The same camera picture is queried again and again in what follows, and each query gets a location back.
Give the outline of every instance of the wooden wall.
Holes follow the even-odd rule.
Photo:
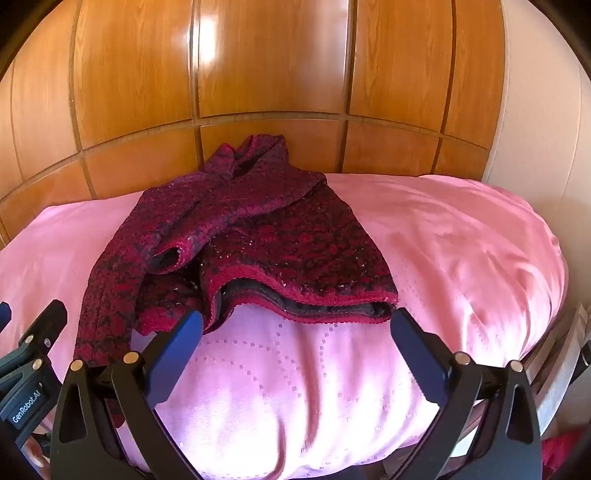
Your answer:
[[[310,170],[480,179],[504,54],[499,0],[64,0],[0,82],[0,236],[251,133]]]

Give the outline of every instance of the wall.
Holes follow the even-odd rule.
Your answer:
[[[64,0],[0,83],[0,236],[258,132],[301,168],[479,179],[503,45],[499,0]]]
[[[503,0],[504,97],[484,180],[531,203],[560,240],[569,305],[591,301],[591,82],[552,23]]]

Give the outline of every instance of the pink bedsheet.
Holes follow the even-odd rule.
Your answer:
[[[382,251],[401,305],[451,350],[505,365],[543,335],[566,269],[523,200],[448,177],[327,177]],[[0,355],[60,299],[69,322],[50,356],[63,379],[90,269],[139,196],[48,208],[0,252],[0,298],[13,311]],[[437,407],[387,323],[305,325],[241,306],[203,338],[157,410],[204,477],[283,479],[382,459],[416,442]],[[145,467],[125,426],[120,434]]]

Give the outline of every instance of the metal pin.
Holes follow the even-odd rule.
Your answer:
[[[82,360],[74,360],[71,364],[70,364],[70,370],[72,370],[73,372],[77,372],[78,370],[80,370],[82,367],[84,366],[84,362],[82,362]]]
[[[520,373],[523,371],[522,363],[518,362],[517,360],[511,360],[511,362],[509,362],[509,366],[514,372]]]
[[[139,360],[139,353],[138,352],[127,352],[123,357],[123,361],[128,364],[134,364]]]
[[[460,365],[468,365],[470,363],[470,355],[464,352],[457,352],[453,355],[456,359],[456,362]]]

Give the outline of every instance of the red fabric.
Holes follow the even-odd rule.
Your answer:
[[[558,470],[558,467],[563,464],[571,450],[577,445],[582,434],[583,429],[579,429],[542,442],[544,480],[549,479],[552,474]]]
[[[324,175],[289,165],[283,137],[222,145],[203,172],[149,189],[97,260],[75,358],[107,364],[131,330],[189,309],[206,331],[241,303],[299,322],[383,322],[398,301],[379,249]]]

